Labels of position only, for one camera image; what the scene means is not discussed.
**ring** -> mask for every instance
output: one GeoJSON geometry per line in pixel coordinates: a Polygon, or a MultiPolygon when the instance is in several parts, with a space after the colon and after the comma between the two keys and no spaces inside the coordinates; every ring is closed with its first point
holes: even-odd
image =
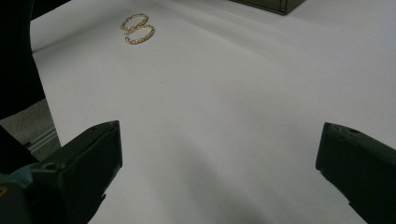
{"type": "Polygon", "coordinates": [[[122,23],[122,25],[121,25],[121,29],[123,30],[123,31],[127,31],[127,32],[129,32],[129,31],[132,31],[133,29],[136,29],[137,27],[139,27],[139,26],[143,26],[143,25],[145,25],[146,24],[146,22],[148,22],[148,20],[149,20],[149,17],[146,15],[146,14],[143,14],[143,13],[139,13],[139,14],[136,14],[136,15],[133,15],[133,16],[130,16],[130,17],[128,17],[126,20],[125,20],[125,22],[123,22],[122,23]],[[131,27],[125,27],[125,25],[126,25],[126,23],[128,23],[128,21],[130,21],[130,20],[132,20],[132,19],[134,19],[134,18],[137,18],[137,17],[143,17],[143,20],[141,21],[141,22],[139,22],[137,25],[135,25],[135,26],[131,26],[131,27]]]}
{"type": "Polygon", "coordinates": [[[140,44],[140,43],[143,43],[143,42],[145,42],[146,40],[150,39],[150,38],[154,35],[154,33],[155,33],[155,29],[154,29],[154,27],[151,26],[151,25],[137,26],[137,27],[135,27],[133,30],[130,30],[128,33],[125,33],[125,41],[126,41],[128,44],[131,44],[131,45],[140,44]],[[138,38],[138,39],[131,39],[131,38],[129,38],[129,35],[131,35],[131,34],[134,33],[135,31],[138,31],[138,30],[144,29],[144,28],[149,28],[149,29],[151,29],[151,31],[150,31],[147,35],[145,35],[144,37],[141,37],[141,38],[138,38]]]}

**gray floor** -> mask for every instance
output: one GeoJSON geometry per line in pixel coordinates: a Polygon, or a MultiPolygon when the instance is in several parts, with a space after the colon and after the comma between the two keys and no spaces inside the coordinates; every ring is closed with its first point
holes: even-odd
{"type": "Polygon", "coordinates": [[[29,148],[40,161],[61,147],[45,99],[18,114],[1,119],[0,125],[29,148]]]}

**white surface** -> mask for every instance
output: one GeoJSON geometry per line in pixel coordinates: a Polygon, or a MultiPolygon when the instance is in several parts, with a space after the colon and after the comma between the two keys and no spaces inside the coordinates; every ring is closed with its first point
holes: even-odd
{"type": "Polygon", "coordinates": [[[396,1],[73,0],[33,21],[64,145],[117,119],[92,224],[364,223],[315,169],[325,121],[396,147],[396,1]],[[119,28],[146,13],[149,41],[119,28]]]}

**dark box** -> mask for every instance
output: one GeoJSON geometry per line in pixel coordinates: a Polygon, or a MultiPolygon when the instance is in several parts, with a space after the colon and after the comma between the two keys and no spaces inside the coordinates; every ring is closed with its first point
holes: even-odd
{"type": "Polygon", "coordinates": [[[299,6],[304,0],[231,0],[242,3],[251,7],[261,8],[267,11],[275,12],[280,15],[286,15],[299,6]]]}

